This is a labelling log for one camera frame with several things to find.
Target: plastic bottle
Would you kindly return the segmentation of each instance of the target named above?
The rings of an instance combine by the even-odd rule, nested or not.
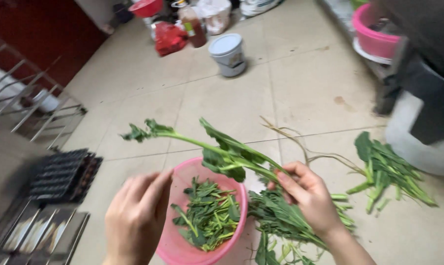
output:
[[[194,9],[184,0],[178,1],[178,7],[178,16],[188,33],[189,41],[195,48],[203,46],[207,42],[207,39]]]

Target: white bucket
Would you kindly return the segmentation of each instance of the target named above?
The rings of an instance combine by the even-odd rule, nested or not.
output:
[[[37,103],[41,100],[45,94],[47,94],[48,91],[46,89],[42,89],[33,99],[34,103]],[[55,110],[59,106],[59,100],[54,97],[53,95],[48,95],[47,98],[42,101],[41,105],[39,106],[39,109],[43,112],[51,112]]]
[[[240,34],[231,33],[220,36],[209,45],[209,52],[219,65],[223,76],[239,75],[246,68]]]

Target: dish rack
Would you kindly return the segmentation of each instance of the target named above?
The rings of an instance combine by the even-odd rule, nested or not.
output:
[[[87,109],[46,71],[0,39],[0,54],[5,53],[13,63],[9,69],[0,69],[0,118],[12,121],[12,133],[47,149],[60,149]],[[16,79],[18,69],[26,69],[31,75]]]
[[[102,161],[88,149],[49,156],[31,181],[28,198],[47,203],[81,203]]]

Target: tiled floor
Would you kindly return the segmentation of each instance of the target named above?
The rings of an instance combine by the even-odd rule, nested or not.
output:
[[[301,131],[311,150],[340,153],[359,165],[355,136],[368,130],[382,138],[387,120],[371,114],[375,81],[313,0],[286,0],[228,32],[242,35],[249,61],[238,77],[218,75],[208,44],[158,57],[147,29],[135,19],[120,27],[66,88],[89,113],[64,148],[89,147],[105,158],[80,207],[92,214],[73,265],[102,262],[103,217],[127,177],[201,156],[196,146],[169,139],[124,142],[118,134],[129,131],[128,123],[143,126],[145,118],[155,118],[182,134],[213,142],[198,124],[204,117],[280,163],[302,160],[301,151],[261,126],[259,115]],[[348,169],[336,161],[317,160],[312,168],[331,192],[344,192],[362,180],[347,175]],[[252,173],[245,184],[249,190],[263,189]],[[393,202],[375,218],[365,214],[363,193],[352,196],[355,209],[349,214],[357,222],[359,241],[378,264],[444,264],[444,180],[426,184],[441,208]],[[248,223],[219,264],[254,264],[246,260],[251,254],[246,247],[253,242],[256,248],[257,237]],[[163,262],[155,256],[151,264]],[[325,254],[317,264],[333,264],[332,257]]]

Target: wall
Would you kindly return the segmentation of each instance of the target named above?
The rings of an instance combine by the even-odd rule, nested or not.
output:
[[[112,6],[124,1],[120,0],[75,0],[83,11],[100,29],[114,17]]]

